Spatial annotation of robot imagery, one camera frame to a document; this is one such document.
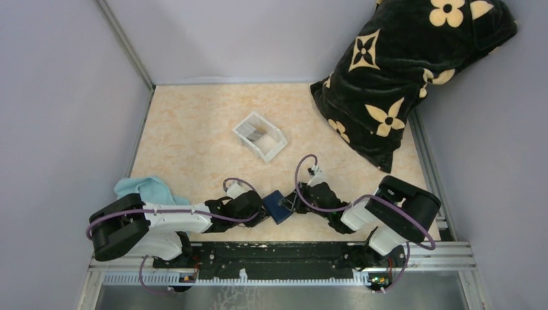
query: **marble-patterned surface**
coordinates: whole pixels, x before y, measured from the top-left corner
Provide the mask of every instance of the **marble-patterned surface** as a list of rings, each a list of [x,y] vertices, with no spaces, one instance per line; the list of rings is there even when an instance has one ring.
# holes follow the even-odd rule
[[[191,203],[224,195],[227,177],[247,180],[265,196],[293,190],[295,166],[306,154],[319,157],[330,187],[344,201],[373,193],[386,175],[349,148],[315,108],[309,84],[159,86],[133,168],[133,177],[157,175],[173,194]],[[255,111],[277,126],[288,145],[270,163],[257,159],[232,128]],[[304,164],[306,181],[313,160]],[[425,188],[413,137],[405,129],[394,154],[392,174]],[[347,241],[364,240],[374,227],[339,234],[315,214],[293,214],[280,225],[267,219],[248,229],[234,227],[218,234],[193,234],[194,241]],[[430,233],[439,239],[435,227]]]

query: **cable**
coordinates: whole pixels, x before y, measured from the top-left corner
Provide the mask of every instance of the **cable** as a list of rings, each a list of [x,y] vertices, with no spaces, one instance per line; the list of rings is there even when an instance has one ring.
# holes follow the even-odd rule
[[[239,183],[243,183],[245,185],[247,185],[252,191],[256,192],[257,190],[251,185],[249,184],[247,181],[245,180],[242,180],[240,178],[226,178],[224,181],[223,181],[223,190],[226,192],[228,190],[228,187],[226,186],[226,183],[228,181],[236,181],[236,182],[239,182]]]
[[[149,257],[148,255],[145,255],[145,257],[143,257],[143,261],[141,262],[141,267],[139,267],[139,283],[141,283],[141,286],[144,289],[146,289],[149,293],[152,293],[154,295],[167,295],[168,292],[155,291],[151,289],[150,287],[148,287],[143,281],[143,267],[145,267],[145,262],[147,261],[148,257]]]
[[[409,256],[411,256],[411,247],[409,246],[409,242],[405,243],[407,245],[407,257],[405,258],[405,262],[403,263],[403,267],[401,268],[401,271],[399,274],[397,274],[395,280],[384,290],[379,291],[373,291],[374,293],[388,293],[401,279],[401,276],[403,275],[403,271],[407,268],[407,264],[409,264]]]
[[[410,222],[415,227],[417,227],[417,229],[430,242],[430,247],[428,247],[426,245],[423,245],[423,244],[420,244],[420,243],[416,243],[418,246],[420,246],[420,247],[422,247],[426,250],[429,250],[429,251],[433,251],[436,248],[436,242],[434,241],[433,237],[428,233],[428,231],[421,224],[419,224],[417,221],[415,221],[414,218],[409,216],[409,214],[407,214],[405,211],[403,211],[398,206],[396,206],[396,205],[394,205],[394,204],[392,204],[392,203],[390,203],[390,202],[388,202],[388,201],[386,201],[382,198],[379,198],[377,196],[370,195],[370,194],[365,194],[365,195],[361,196],[360,198],[356,199],[354,202],[351,202],[349,205],[347,205],[345,207],[336,208],[336,209],[318,208],[318,207],[314,206],[313,204],[311,204],[310,202],[306,201],[306,199],[304,199],[304,196],[302,195],[302,193],[300,192],[300,189],[299,189],[299,169],[300,169],[300,166],[302,165],[302,163],[310,157],[314,158],[315,165],[318,165],[318,157],[314,154],[309,154],[309,155],[306,155],[305,157],[303,157],[300,160],[299,164],[297,165],[297,169],[295,170],[295,190],[297,191],[297,195],[299,195],[299,198],[302,200],[302,202],[304,202],[305,205],[307,205],[308,207],[310,207],[310,208],[312,208],[316,211],[320,211],[320,212],[337,212],[337,211],[344,211],[346,209],[349,209],[349,208],[353,207],[356,203],[359,203],[360,201],[362,201],[366,198],[369,198],[371,200],[375,200],[376,202],[379,202],[379,203],[383,204],[384,206],[392,209],[394,212],[398,213],[400,216],[402,216],[408,222]]]
[[[188,210],[188,209],[171,209],[171,210],[157,210],[156,212],[157,213],[192,213],[192,210]],[[129,215],[129,214],[138,214],[138,213],[154,213],[154,210],[151,210],[151,209],[135,209],[135,210],[115,212],[115,213],[112,213],[112,214],[109,214],[109,215],[102,216],[102,217],[98,218],[97,220],[94,220],[93,222],[91,222],[88,225],[88,227],[86,228],[86,237],[89,240],[91,240],[92,239],[91,229],[93,229],[93,227],[95,227],[97,224],[99,224],[101,222],[104,222],[106,220],[110,220],[111,218],[115,218],[117,216],[125,216],[125,215]],[[213,213],[209,213],[209,212],[205,212],[205,211],[200,211],[200,210],[195,210],[194,213],[210,216],[212,218],[218,218],[218,219],[229,221],[229,222],[235,222],[235,223],[245,223],[245,222],[251,221],[252,219],[254,219],[258,215],[258,212],[256,212],[254,215],[252,215],[249,218],[240,219],[240,218],[229,218],[227,216],[217,215],[217,214],[213,214]]]
[[[388,258],[388,279],[390,279],[390,283],[392,283],[392,258]]]

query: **metal floor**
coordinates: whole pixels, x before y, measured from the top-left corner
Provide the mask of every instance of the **metal floor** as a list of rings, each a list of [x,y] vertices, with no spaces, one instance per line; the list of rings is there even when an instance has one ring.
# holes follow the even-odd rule
[[[104,285],[96,309],[467,309],[457,272],[408,272],[388,295],[371,294],[365,287],[211,286],[158,296],[139,286]]]

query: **blue object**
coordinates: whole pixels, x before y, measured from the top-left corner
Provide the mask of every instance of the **blue object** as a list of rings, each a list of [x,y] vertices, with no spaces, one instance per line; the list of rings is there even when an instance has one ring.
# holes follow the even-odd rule
[[[141,194],[144,202],[157,203],[158,205],[189,205],[187,198],[173,196],[169,187],[157,176],[148,178],[121,179],[114,192],[118,199],[127,194]]]
[[[274,191],[262,199],[262,203],[276,224],[280,224],[290,217],[291,211],[281,205],[284,195],[280,191]]]

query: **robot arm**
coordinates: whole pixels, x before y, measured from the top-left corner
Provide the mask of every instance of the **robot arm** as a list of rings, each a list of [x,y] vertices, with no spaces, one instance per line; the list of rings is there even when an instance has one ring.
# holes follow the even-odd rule
[[[309,168],[308,173],[310,181],[306,185],[301,183],[298,188],[304,191],[303,198],[314,205],[300,201],[301,212],[311,211],[327,218],[330,226],[340,233],[353,233],[379,220],[384,224],[370,235],[364,246],[369,252],[368,264],[378,265],[394,248],[406,242],[421,243],[425,237],[434,242],[428,229],[441,202],[433,194],[393,176],[385,176],[375,194],[364,195],[349,204],[336,197],[317,164]]]
[[[237,183],[226,197],[196,205],[158,205],[129,194],[90,217],[88,237],[100,262],[125,255],[170,261],[190,256],[187,233],[219,233],[237,223],[253,227],[265,217],[261,207],[260,196]]]

